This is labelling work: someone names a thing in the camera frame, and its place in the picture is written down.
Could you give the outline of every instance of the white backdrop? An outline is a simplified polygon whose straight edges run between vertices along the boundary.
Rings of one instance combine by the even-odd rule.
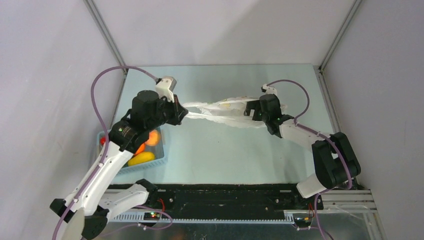
[[[422,239],[424,1],[364,1],[325,69],[389,240]]]
[[[51,239],[49,205],[87,172],[100,131],[91,83],[116,62],[81,0],[1,1],[0,36],[0,239]],[[121,83],[98,83],[107,123]]]
[[[137,66],[319,65],[354,0],[120,0],[95,3]]]

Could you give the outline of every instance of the blue plastic basket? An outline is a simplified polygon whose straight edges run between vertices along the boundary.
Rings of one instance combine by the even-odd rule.
[[[156,130],[160,134],[160,142],[156,146],[147,146],[146,145],[145,150],[144,150],[145,152],[154,153],[154,156],[156,157],[156,159],[152,160],[152,161],[140,163],[140,164],[137,164],[137,165],[134,165],[134,166],[127,166],[125,164],[124,167],[122,167],[119,170],[117,175],[157,167],[157,166],[163,165],[163,164],[168,162],[168,154],[167,154],[167,150],[165,148],[164,134],[159,127]],[[97,155],[96,156],[98,156],[100,154],[100,152],[102,151],[102,146],[100,145],[100,139],[103,136],[104,136],[103,131],[101,131],[97,134],[97,139],[96,139],[96,153],[97,153]]]

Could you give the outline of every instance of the white table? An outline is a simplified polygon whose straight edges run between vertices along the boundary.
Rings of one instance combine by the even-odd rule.
[[[157,77],[177,79],[174,93],[181,103],[217,102],[229,97],[259,97],[261,86],[279,79],[302,84],[310,95],[309,111],[300,121],[321,132],[332,132],[315,71],[310,64],[208,65],[143,67]],[[291,83],[277,83],[286,114],[296,116],[306,106],[302,90]],[[131,108],[141,90],[155,84],[130,69],[114,123]],[[180,126],[164,125],[168,163],[115,177],[113,183],[264,184],[297,183],[314,172],[312,154],[293,142],[270,135],[266,128],[236,128],[205,119],[185,118]]]

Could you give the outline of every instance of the toy fruit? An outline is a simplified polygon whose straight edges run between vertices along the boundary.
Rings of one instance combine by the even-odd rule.
[[[161,141],[161,135],[158,130],[153,130],[148,134],[148,140],[145,142],[147,146],[156,146]]]
[[[155,160],[155,155],[153,154],[153,152],[144,151],[136,155],[135,157],[131,158],[128,161],[128,166],[134,166],[134,165],[146,163],[152,160]]]
[[[100,138],[100,145],[105,145],[105,142],[106,142],[106,137],[105,136],[103,136],[102,138]]]
[[[140,147],[137,149],[137,151],[135,152],[135,155],[139,155],[140,153],[142,153],[146,148],[146,144],[141,144]]]

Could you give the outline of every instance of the white plastic bag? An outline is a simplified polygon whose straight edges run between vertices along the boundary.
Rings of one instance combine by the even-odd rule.
[[[207,119],[215,123],[226,124],[231,127],[237,128],[264,128],[263,121],[253,121],[252,116],[254,110],[251,111],[250,116],[244,116],[247,102],[257,101],[259,98],[255,97],[230,97],[214,103],[206,102],[187,102],[182,106],[185,108],[197,108],[200,113],[191,112],[189,109],[188,114],[185,116],[189,119]],[[285,111],[287,106],[281,104],[281,112]]]

